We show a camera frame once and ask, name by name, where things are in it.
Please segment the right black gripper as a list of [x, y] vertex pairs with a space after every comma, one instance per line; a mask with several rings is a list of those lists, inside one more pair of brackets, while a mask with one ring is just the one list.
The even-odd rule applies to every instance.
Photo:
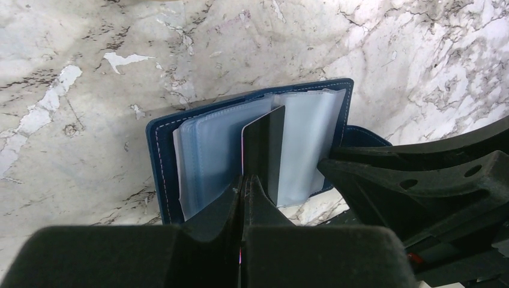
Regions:
[[391, 229], [432, 287], [508, 286], [508, 119], [434, 142], [339, 147], [318, 164], [359, 223]]

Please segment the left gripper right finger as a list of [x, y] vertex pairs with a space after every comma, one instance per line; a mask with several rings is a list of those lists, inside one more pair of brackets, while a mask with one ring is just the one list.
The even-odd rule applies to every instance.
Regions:
[[242, 287], [417, 287], [402, 243], [385, 227], [296, 226], [245, 178]]

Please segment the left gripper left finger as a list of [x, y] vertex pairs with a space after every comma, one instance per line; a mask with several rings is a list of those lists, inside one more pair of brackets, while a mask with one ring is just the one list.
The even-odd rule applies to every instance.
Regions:
[[52, 226], [23, 245], [2, 287], [236, 287], [242, 237], [242, 177], [218, 199], [226, 219], [207, 240], [191, 223]]

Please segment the blue leather card holder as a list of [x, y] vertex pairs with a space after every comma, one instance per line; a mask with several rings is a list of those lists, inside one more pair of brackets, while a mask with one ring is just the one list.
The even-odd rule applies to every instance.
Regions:
[[380, 147], [389, 142], [349, 125], [354, 82], [333, 79], [265, 88], [152, 120], [146, 126], [163, 224], [180, 224], [218, 198], [242, 174], [242, 131], [279, 106], [285, 109], [278, 207], [304, 203], [331, 189], [316, 166], [334, 146]]

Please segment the dark grey credit card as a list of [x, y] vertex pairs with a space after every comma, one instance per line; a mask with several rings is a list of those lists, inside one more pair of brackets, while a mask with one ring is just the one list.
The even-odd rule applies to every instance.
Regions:
[[285, 106], [273, 108], [242, 128], [242, 174], [256, 175], [273, 205], [279, 193]]

